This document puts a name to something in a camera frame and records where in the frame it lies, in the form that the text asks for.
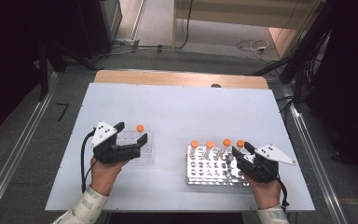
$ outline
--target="human hand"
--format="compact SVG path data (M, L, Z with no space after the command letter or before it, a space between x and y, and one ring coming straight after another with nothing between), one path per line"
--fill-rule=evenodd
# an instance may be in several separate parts
M280 203L281 185L277 180L271 181L267 184L255 182L246 174L242 173L243 177L249 182L252 192L255 197L255 202L259 209L267 209L274 207Z
M91 158L91 188L98 193L109 196L121 168L129 161L116 164L103 164L94 157Z

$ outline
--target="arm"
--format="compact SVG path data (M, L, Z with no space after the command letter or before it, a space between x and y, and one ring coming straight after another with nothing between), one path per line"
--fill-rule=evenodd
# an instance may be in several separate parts
M255 196L258 209L257 214L263 224L289 224L280 205L281 185L274 180L267 184L257 183L249 176L243 174L249 182Z
M91 185L87 187L82 197L65 214L57 218L53 223L94 223L101 214L106 204L109 194L112 191L113 184L116 181L121 167L128 161L118 164L103 164L91 159Z

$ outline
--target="person's sleeve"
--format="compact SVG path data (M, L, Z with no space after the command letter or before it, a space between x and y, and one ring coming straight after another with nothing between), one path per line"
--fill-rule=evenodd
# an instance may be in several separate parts
M108 200L90 186L73 208L57 218L53 224L91 224L95 223Z
M258 209L257 214L263 224L289 224L280 205L268 209Z

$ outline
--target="transparent tray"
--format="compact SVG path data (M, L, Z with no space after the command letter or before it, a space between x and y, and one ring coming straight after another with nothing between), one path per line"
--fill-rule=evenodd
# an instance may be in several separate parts
M153 163L154 162L154 132L147 133L147 143L141 147L141 157L131 160L131 163ZM117 134L117 144L120 146L135 144L143 133L136 131L121 131Z
M187 146L187 176L188 185L217 185L217 186L249 186L248 182L237 168L237 160L231 154L231 147L219 155L221 147L214 147L207 157L204 157L206 147L197 147L191 156L191 146ZM246 160L253 161L254 156L242 150Z

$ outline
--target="orange cap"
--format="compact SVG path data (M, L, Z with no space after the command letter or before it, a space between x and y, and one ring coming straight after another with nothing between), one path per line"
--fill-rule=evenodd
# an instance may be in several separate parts
M144 125L140 124L138 126L136 126L136 131L138 131L138 133L141 133L145 130Z
M228 138L226 138L226 139L223 141L223 146L225 146L225 147L229 147L230 144L231 144L231 141L230 141Z
M206 147L207 147L208 149L213 148L213 146L214 146L213 141L208 141L208 142L206 143Z
M245 142L243 140L238 140L237 147L243 147L245 145Z
M197 140L193 140L191 142L191 147L198 147L199 146L199 142Z

